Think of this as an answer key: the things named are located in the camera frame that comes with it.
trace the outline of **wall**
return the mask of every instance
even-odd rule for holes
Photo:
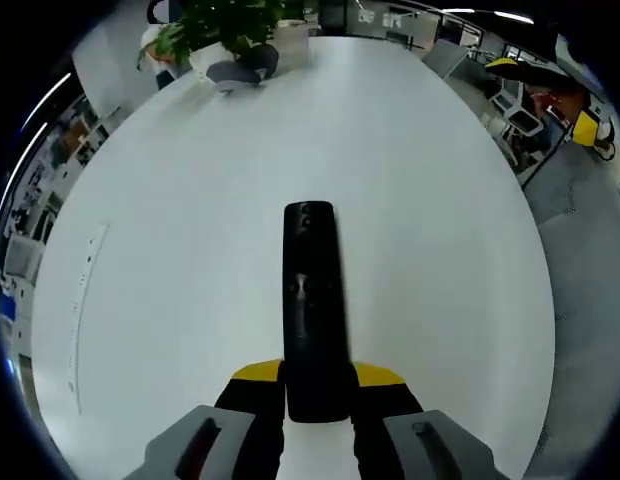
[[[37,169],[43,167],[43,169],[40,171],[42,179],[52,178],[52,176],[54,175],[54,170],[51,165],[52,159],[50,150],[52,148],[52,144],[57,138],[59,138],[58,133],[53,132],[48,134],[39,149],[34,152],[32,158],[24,162],[25,171],[23,172],[21,179],[17,183],[17,186],[14,189],[14,193],[10,197],[6,198],[6,209],[12,210],[22,205],[23,201],[26,198],[26,194],[30,189],[30,179],[32,178],[32,175],[34,175],[34,173],[37,171]],[[7,237],[10,234],[12,226],[12,222],[6,222],[3,230],[4,236]]]
[[[403,17],[401,26],[387,27],[383,24],[384,14],[389,12],[389,4],[384,2],[359,2],[363,9],[374,12],[374,21],[364,23],[359,21],[359,14],[362,9],[359,4],[350,0],[348,4],[348,33],[361,35],[364,37],[386,38],[386,34],[390,31],[402,33],[412,37],[412,43],[415,46],[430,50],[435,41],[437,27],[440,17],[429,12],[421,11],[418,8],[412,8],[401,5],[406,11],[418,12],[416,18]]]
[[[136,68],[148,26],[147,5],[147,0],[123,0],[72,53],[81,86],[99,117],[119,106],[132,112],[157,92],[153,72]]]

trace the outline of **window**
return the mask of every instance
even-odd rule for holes
[[[398,13],[384,13],[383,26],[386,28],[401,28],[402,15]]]
[[[522,60],[528,63],[546,63],[540,58],[532,55],[530,52],[526,52],[519,47],[515,47],[514,45],[506,45],[503,50],[503,56],[512,58],[513,60]]]
[[[478,47],[483,40],[483,32],[446,15],[441,21],[438,38],[443,38],[462,47]],[[471,52],[469,57],[474,60],[476,55],[476,52]]]

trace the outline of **potted plant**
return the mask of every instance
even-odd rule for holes
[[[157,55],[174,56],[182,64],[194,52],[220,42],[236,60],[253,45],[266,43],[283,11],[280,0],[191,0],[181,19],[162,27],[150,45]]]

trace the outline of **white flower pot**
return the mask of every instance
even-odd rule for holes
[[[190,65],[192,65],[192,69],[197,74],[199,80],[205,84],[213,83],[206,77],[208,67],[222,60],[233,60],[233,58],[232,54],[223,48],[220,43],[208,45],[190,54]]]

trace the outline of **white table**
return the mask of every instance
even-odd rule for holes
[[[544,420],[553,308],[515,176],[470,109],[414,55],[311,40],[313,66],[230,96],[194,75],[97,152],[52,231],[33,367],[50,433],[85,479],[119,478],[232,373],[282,355],[287,203],[333,203],[353,359],[402,375],[426,409],[520,478]],[[70,303],[100,222],[67,387]],[[349,424],[286,422],[279,478],[358,478]]]

